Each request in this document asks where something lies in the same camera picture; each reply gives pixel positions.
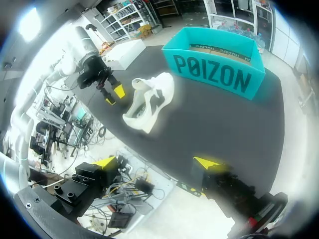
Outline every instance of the white cabinet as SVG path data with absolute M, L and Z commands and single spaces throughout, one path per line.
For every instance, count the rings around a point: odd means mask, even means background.
M 289 38 L 288 47 L 284 61 L 292 68 L 295 66 L 299 53 L 299 46 Z
M 276 30 L 272 53 L 294 68 L 300 49 L 298 37 L 277 9 L 275 16 Z
M 289 38 L 282 31 L 276 28 L 273 54 L 284 60 L 288 47 Z
M 284 34 L 289 36 L 289 25 L 277 9 L 275 10 L 275 16 L 276 16 L 276 28 L 278 28 Z

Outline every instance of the red part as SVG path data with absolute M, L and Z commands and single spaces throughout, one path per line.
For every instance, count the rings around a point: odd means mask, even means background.
M 249 218 L 248 223 L 251 227 L 254 227 L 258 223 L 258 221 L 254 218 Z

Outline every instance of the cardboard box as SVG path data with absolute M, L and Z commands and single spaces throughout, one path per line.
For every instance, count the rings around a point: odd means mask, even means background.
M 138 30 L 142 33 L 142 38 L 147 38 L 152 33 L 151 29 L 151 25 L 146 24 L 141 26 Z
M 145 48 L 142 40 L 129 41 L 116 45 L 101 57 L 113 70 L 126 70 Z
M 232 32 L 184 27 L 162 50 L 175 74 L 223 88 L 250 100 L 265 77 L 256 42 Z

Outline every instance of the ceiling light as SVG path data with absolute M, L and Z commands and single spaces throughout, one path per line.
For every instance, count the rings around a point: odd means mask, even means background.
M 19 33 L 23 36 L 26 42 L 31 41 L 36 37 L 41 28 L 40 17 L 34 7 L 20 21 Z

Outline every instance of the shelving unit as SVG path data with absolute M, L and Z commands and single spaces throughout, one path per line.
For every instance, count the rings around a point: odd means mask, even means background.
M 244 19 L 240 18 L 240 16 L 236 15 L 235 7 L 234 7 L 235 0 L 226 0 L 224 2 L 228 2 L 232 5 L 232 15 L 233 16 L 226 16 L 226 15 L 223 15 L 223 13 L 218 12 L 218 8 L 216 8 L 217 2 L 215 2 L 215 0 L 204 0 L 210 28 L 213 28 L 213 21 L 215 20 L 215 18 L 218 18 L 218 19 L 227 18 L 227 19 L 232 19 L 232 20 L 235 20 L 237 22 L 242 22 L 242 23 L 245 23 L 245 24 L 252 26 L 254 29 L 254 31 L 253 31 L 254 34 L 257 35 L 259 33 L 258 24 L 260 24 L 260 23 L 258 23 L 258 22 L 260 21 L 260 19 L 263 19 L 265 21 L 271 21 L 271 33 L 270 33 L 270 39 L 269 39 L 269 47 L 267 47 L 267 49 L 270 51 L 271 44 L 273 41 L 273 24 L 274 23 L 273 23 L 273 13 L 272 13 L 272 10 L 271 10 L 269 4 L 267 7 L 264 7 L 260 4 L 259 0 L 250 0 L 249 2 L 251 4 L 251 10 L 236 7 L 236 9 L 251 13 L 253 15 L 253 21 L 250 22 L 250 21 L 244 20 Z M 259 8 L 266 11 L 269 14 L 269 17 L 265 18 L 263 16 L 260 16 L 257 13 L 257 10 L 259 10 Z
M 178 14 L 177 7 L 173 0 L 160 0 L 155 2 L 155 6 L 160 16 Z
M 122 13 L 126 13 L 123 12 L 124 9 L 128 8 L 131 12 L 129 14 L 126 14 L 122 17 L 118 17 L 118 13 L 122 12 Z M 134 16 L 134 14 L 137 14 L 138 17 L 133 18 L 133 20 L 131 20 L 128 23 L 122 24 L 121 20 L 129 17 L 129 16 Z M 100 24 L 106 29 L 106 31 L 112 35 L 114 33 L 118 33 L 119 31 L 123 31 L 124 34 L 122 34 L 121 36 L 118 36 L 118 38 L 114 38 L 112 37 L 112 39 L 117 42 L 119 40 L 125 39 L 125 38 L 129 38 L 131 39 L 129 32 L 130 30 L 134 30 L 131 26 L 131 24 L 136 23 L 136 22 L 140 22 L 142 21 L 144 24 L 146 24 L 146 22 L 144 21 L 141 13 L 139 12 L 139 10 L 136 8 L 136 6 L 134 4 L 129 4 L 126 5 L 125 7 L 121 8 L 120 10 L 118 10 L 116 13 L 110 14 L 109 16 L 107 16 L 105 19 L 103 19 Z M 113 26 L 113 27 L 117 27 L 116 29 L 114 29 L 113 31 L 109 32 L 109 27 Z

